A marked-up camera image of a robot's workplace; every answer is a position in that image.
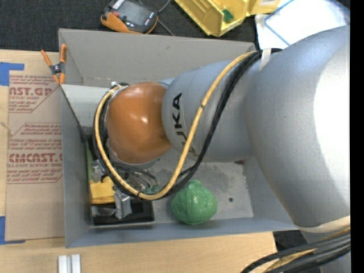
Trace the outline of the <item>pale grey metal gripper finger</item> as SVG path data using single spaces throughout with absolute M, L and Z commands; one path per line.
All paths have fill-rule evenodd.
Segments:
M 117 219 L 123 219 L 132 213 L 131 197 L 121 192 L 115 192 L 115 216 Z

